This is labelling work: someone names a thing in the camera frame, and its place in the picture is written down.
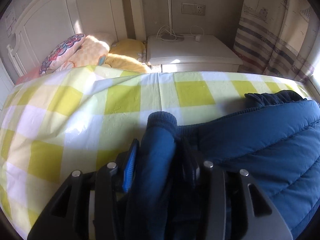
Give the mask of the blue puffer jacket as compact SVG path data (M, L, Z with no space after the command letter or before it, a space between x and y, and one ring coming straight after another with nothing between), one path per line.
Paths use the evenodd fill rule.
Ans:
M182 139L225 172L225 239L319 238L319 104L291 90L245 96L246 109L178 126L149 115L128 204L129 239L196 239Z

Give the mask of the yellow checked bed sheet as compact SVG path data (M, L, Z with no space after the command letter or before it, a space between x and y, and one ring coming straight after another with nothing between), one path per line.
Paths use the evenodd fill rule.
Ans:
M85 66L16 85L1 111L1 209L27 238L50 198L74 170L92 172L140 139L148 116L173 114L179 125L208 122L244 107L246 93L294 90L280 77L179 72L138 74Z

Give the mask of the white nightstand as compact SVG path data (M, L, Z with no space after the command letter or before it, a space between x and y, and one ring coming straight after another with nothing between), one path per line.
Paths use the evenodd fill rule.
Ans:
M149 36L147 64L158 73L238 71L242 59L215 36L201 36L200 42L187 35L180 42Z

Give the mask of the yellow pillow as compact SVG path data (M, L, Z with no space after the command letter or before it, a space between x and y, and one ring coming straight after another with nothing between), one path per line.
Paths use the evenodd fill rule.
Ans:
M112 44L105 64L133 72L151 72L151 68L147 65L145 43L134 39L125 39Z

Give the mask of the orange cartoon blanket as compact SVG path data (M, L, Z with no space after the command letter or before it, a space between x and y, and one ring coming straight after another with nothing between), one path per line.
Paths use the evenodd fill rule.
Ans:
M108 33L87 35L83 44L66 63L71 64L71 67L103 65L115 41L115 38Z

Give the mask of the pink pillow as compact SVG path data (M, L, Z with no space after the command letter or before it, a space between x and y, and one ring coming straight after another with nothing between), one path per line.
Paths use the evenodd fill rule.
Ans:
M39 78L41 75L40 75L40 67L36 67L36 68L33 68L30 72L28 72L27 74L21 76L18 78L18 80L16 81L16 85L19 85L21 83L25 83L25 82L28 82L28 81L31 81L33 79L37 79Z

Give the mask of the patterned red blue pillow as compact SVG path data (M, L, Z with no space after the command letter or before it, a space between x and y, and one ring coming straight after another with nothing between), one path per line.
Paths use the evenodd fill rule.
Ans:
M75 34L58 44L42 62L39 74L50 74L56 71L81 47L85 38L85 34Z

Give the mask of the white wardrobe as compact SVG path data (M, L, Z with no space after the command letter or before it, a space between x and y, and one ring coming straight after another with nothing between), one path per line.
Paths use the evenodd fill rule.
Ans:
M0 60L0 109L4 108L7 97L14 87L9 74L7 73L3 62Z

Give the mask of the striped cartoon curtain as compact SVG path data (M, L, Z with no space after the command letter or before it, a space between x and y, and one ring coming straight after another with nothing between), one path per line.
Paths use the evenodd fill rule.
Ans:
M239 71L305 82L319 68L319 18L308 0L244 0Z

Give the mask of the white wooden headboard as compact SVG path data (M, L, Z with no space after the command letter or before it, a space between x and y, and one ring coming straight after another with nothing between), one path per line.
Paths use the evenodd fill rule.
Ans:
M7 50L19 76L40 66L57 44L77 33L146 40L142 0L33 0L13 33L15 46Z

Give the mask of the wall socket panel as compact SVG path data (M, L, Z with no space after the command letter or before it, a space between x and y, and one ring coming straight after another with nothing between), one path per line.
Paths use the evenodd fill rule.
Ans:
M189 14L189 15L204 16L206 13L206 6L201 4L182 3L181 13Z

